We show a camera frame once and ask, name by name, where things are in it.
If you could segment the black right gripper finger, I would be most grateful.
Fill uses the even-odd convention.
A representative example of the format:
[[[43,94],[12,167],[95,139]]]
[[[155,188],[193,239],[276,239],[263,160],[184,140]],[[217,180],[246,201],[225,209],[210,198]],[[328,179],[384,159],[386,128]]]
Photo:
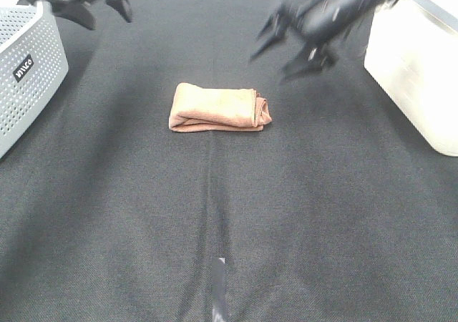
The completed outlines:
[[[313,49],[308,54],[300,52],[297,57],[282,67],[280,83],[309,75],[320,74],[336,64],[336,55],[324,49]]]
[[[286,32],[291,25],[291,20],[285,14],[271,14],[265,22],[263,28],[257,35],[257,40],[261,39],[266,34],[266,41],[250,55],[249,61],[252,62],[262,55],[269,48],[274,47],[286,38]]]

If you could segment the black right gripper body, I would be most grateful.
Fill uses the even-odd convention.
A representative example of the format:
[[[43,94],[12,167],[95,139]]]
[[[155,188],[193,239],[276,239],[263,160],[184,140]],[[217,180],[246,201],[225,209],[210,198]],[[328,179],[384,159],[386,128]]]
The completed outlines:
[[[303,42],[299,53],[324,49],[336,54],[330,43],[353,22],[353,1],[310,0],[302,5],[282,1],[271,14],[285,14],[291,20],[288,30],[292,29]]]

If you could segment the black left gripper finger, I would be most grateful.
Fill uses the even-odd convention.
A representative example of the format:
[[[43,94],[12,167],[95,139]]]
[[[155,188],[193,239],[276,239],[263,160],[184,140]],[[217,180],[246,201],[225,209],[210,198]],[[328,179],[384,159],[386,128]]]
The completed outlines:
[[[128,0],[105,0],[106,4],[113,8],[127,22],[132,22],[132,7]]]
[[[88,30],[95,30],[95,18],[82,4],[53,4],[52,12],[56,17],[73,21]]]

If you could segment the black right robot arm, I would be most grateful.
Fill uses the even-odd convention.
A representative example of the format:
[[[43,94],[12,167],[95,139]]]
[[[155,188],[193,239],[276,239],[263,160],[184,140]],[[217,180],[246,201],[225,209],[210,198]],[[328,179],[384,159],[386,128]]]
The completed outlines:
[[[257,59],[270,47],[281,43],[289,29],[303,42],[297,55],[283,68],[283,80],[320,73],[332,68],[338,56],[331,42],[346,39],[354,24],[375,8],[398,0],[280,0],[258,33],[261,38],[269,29],[268,40],[250,56]]]

